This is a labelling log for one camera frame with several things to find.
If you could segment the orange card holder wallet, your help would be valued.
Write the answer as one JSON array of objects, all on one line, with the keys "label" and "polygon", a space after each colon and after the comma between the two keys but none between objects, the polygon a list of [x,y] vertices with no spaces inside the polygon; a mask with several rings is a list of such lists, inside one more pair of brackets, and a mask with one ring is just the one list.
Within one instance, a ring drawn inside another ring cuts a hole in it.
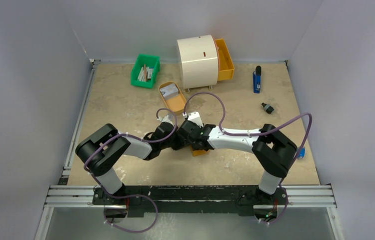
[{"label": "orange card holder wallet", "polygon": [[195,150],[193,148],[191,148],[190,150],[193,157],[198,157],[209,153],[209,150]]}]

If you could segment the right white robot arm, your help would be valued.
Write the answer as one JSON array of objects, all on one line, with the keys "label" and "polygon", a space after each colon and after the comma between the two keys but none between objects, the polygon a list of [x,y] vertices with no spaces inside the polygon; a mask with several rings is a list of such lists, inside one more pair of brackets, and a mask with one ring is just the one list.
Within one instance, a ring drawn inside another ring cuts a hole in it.
[{"label": "right white robot arm", "polygon": [[198,126],[185,120],[177,135],[194,150],[231,149],[254,154],[264,169],[256,197],[267,204],[276,197],[276,189],[287,176],[298,150],[293,141],[275,128],[266,123],[260,129],[235,129],[228,134],[214,124]]}]

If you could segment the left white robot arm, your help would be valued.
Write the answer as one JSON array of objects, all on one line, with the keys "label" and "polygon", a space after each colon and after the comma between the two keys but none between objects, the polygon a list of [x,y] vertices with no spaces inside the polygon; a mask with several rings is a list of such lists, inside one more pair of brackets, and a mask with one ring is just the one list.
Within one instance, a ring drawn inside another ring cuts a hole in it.
[{"label": "left white robot arm", "polygon": [[113,169],[123,156],[137,157],[149,161],[170,148],[177,141],[178,127],[163,121],[144,138],[123,133],[107,123],[83,140],[75,149],[85,170],[105,191],[105,198],[113,205],[120,204],[125,197],[125,185]]}]

